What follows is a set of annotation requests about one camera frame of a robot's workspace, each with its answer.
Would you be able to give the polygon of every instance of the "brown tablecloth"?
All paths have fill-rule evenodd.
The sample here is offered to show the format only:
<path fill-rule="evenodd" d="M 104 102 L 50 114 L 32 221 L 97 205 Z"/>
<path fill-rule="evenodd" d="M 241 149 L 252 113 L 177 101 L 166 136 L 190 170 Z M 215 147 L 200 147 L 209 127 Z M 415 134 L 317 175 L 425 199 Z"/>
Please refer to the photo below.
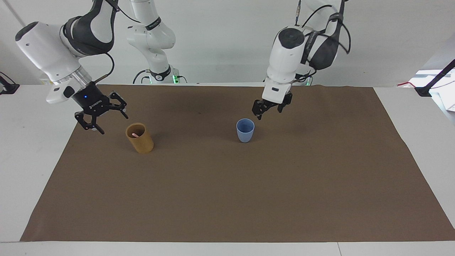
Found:
<path fill-rule="evenodd" d="M 21 241 L 455 240 L 372 88 L 294 87 L 262 121 L 258 87 L 100 88 L 130 119 L 105 114 L 106 135 L 75 128 Z M 256 124 L 250 143 L 241 118 Z M 125 137 L 134 122 L 150 154 Z"/>

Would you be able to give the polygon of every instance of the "cup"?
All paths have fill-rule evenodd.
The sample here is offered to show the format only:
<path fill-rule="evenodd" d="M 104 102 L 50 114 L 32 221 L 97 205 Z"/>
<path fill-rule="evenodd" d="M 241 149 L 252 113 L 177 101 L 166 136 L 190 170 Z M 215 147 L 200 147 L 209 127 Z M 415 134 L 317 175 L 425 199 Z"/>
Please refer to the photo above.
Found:
<path fill-rule="evenodd" d="M 154 143 L 143 123 L 134 123 L 128 126 L 125 133 L 126 137 L 138 153 L 146 154 L 152 151 Z"/>
<path fill-rule="evenodd" d="M 251 140 L 254 133 L 254 123 L 248 118 L 240 119 L 237 122 L 237 136 L 238 139 L 247 143 Z"/>

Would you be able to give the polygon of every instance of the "brown cup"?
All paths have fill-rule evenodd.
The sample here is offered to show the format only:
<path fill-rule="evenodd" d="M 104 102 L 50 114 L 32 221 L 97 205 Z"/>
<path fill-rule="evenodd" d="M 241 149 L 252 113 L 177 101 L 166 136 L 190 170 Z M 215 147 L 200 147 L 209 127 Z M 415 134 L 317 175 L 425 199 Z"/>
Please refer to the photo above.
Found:
<path fill-rule="evenodd" d="M 134 123 L 128 126 L 125 133 L 126 137 L 130 140 L 138 153 L 146 154 L 153 149 L 153 140 L 143 123 Z"/>

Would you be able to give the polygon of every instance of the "blue cup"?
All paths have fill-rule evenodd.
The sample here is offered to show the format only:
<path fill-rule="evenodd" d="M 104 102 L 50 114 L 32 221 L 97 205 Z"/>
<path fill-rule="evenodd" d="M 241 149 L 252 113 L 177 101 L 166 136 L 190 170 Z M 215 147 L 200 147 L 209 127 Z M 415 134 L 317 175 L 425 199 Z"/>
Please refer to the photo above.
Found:
<path fill-rule="evenodd" d="M 247 143 L 251 140 L 254 133 L 254 123 L 248 118 L 240 119 L 237 122 L 237 136 L 241 142 Z"/>

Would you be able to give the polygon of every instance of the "black mount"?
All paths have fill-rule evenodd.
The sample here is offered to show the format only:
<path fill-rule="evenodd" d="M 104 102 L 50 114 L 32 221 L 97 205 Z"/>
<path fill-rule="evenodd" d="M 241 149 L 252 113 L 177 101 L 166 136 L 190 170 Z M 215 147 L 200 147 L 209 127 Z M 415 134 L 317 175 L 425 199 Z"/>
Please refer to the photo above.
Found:
<path fill-rule="evenodd" d="M 450 70 L 455 68 L 455 60 L 452 60 L 451 63 L 446 66 L 441 73 L 439 73 L 429 84 L 427 84 L 425 87 L 418 87 L 416 88 L 416 92 L 421 96 L 421 97 L 431 97 L 430 94 L 430 89 L 437 83 L 439 80 L 441 80 L 443 77 L 445 77 Z"/>
<path fill-rule="evenodd" d="M 117 100 L 120 104 L 111 103 L 109 98 Z M 125 114 L 125 100 L 115 91 L 112 91 L 107 97 L 98 89 L 94 82 L 91 82 L 85 89 L 73 95 L 73 99 L 83 109 L 83 111 L 74 113 L 74 117 L 85 130 L 96 129 L 101 134 L 104 134 L 104 130 L 96 123 L 96 118 L 109 110 L 118 110 L 128 119 Z M 84 120 L 84 114 L 91 116 L 90 123 Z"/>
<path fill-rule="evenodd" d="M 3 85 L 3 90 L 0 91 L 0 95 L 2 94 L 14 94 L 20 85 L 18 84 L 11 84 L 8 83 L 3 77 L 0 76 L 0 83 Z"/>
<path fill-rule="evenodd" d="M 278 103 L 275 103 L 275 102 L 271 102 L 271 101 L 268 101 L 268 100 L 256 100 L 256 101 L 254 101 L 252 111 L 253 111 L 253 114 L 258 118 L 258 120 L 261 120 L 262 119 L 262 114 L 264 114 L 270 108 L 278 106 L 278 112 L 281 113 L 283 111 L 283 108 L 286 105 L 291 104 L 291 101 L 292 101 L 292 93 L 291 92 L 288 92 L 284 96 L 283 103 L 281 103 L 281 104 L 278 104 Z"/>

